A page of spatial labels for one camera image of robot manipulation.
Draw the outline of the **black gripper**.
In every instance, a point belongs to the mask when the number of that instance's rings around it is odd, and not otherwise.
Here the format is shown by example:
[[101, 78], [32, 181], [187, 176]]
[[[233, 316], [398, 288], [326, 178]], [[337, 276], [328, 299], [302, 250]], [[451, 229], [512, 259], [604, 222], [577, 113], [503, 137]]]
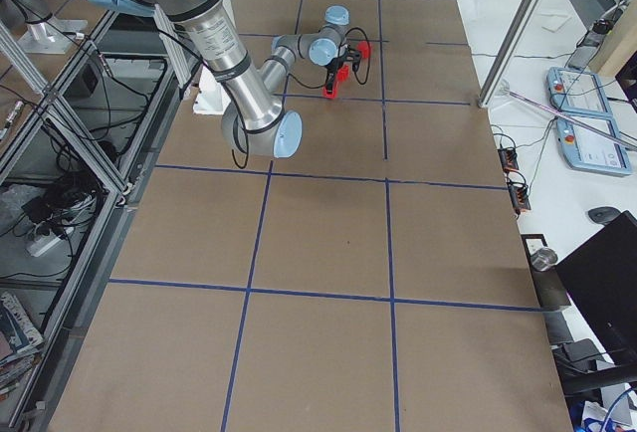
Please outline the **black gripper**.
[[342, 53], [334, 60], [335, 68], [326, 70], [323, 88], [333, 90], [344, 80], [343, 65], [350, 65], [354, 72], [357, 72], [362, 58], [357, 48], [346, 47]]

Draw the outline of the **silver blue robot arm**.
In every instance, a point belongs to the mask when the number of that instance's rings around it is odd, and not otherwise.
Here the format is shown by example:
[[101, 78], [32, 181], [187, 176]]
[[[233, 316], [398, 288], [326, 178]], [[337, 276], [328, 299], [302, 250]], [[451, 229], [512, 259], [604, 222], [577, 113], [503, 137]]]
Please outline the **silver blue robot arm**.
[[325, 68], [323, 93], [332, 97], [344, 70], [358, 70], [370, 55], [368, 42], [351, 47], [349, 12], [340, 5], [327, 8], [325, 23], [310, 34], [284, 35], [273, 42], [271, 55], [255, 67], [232, 23], [223, 0], [90, 0], [115, 12], [150, 17], [161, 9], [185, 33], [205, 68], [221, 85], [231, 102], [222, 115], [223, 136], [245, 155], [288, 158], [300, 146], [301, 116], [285, 110], [274, 91], [298, 60]]

